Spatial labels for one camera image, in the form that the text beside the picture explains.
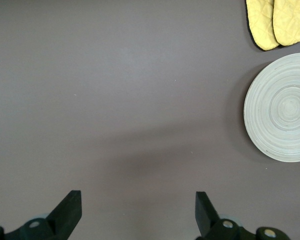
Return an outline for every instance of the quilted fabric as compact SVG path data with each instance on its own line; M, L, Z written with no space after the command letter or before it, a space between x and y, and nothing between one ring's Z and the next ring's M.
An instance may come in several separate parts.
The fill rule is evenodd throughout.
M274 0L273 30L283 46L300 42L300 0Z
M255 43L263 50L276 48L279 43L273 29L274 0L246 0L246 7Z

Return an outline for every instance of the yellow oven mitt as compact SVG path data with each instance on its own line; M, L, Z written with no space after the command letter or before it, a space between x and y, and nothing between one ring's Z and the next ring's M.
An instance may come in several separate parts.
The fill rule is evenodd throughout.
M274 0L273 30L283 46L300 42L300 0Z
M246 0L246 8L255 43L263 50L279 46L273 28L274 0Z

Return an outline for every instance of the white plate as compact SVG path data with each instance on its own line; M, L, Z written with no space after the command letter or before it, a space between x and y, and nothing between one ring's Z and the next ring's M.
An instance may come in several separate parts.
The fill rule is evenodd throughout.
M282 162L300 162L300 53L265 67L244 102L244 124L258 149Z

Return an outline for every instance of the concentric rings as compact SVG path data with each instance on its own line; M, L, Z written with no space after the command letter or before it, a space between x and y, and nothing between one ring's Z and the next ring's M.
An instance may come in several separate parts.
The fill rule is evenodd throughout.
M282 162L300 162L300 53L265 67L244 102L244 124L256 147Z

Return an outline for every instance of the table surface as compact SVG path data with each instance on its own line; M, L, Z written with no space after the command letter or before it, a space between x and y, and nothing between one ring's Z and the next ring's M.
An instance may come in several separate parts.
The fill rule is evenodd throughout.
M300 240L300 162L243 120L256 75L293 53L257 48L240 0L0 1L0 225L81 190L71 240L194 240L206 191Z

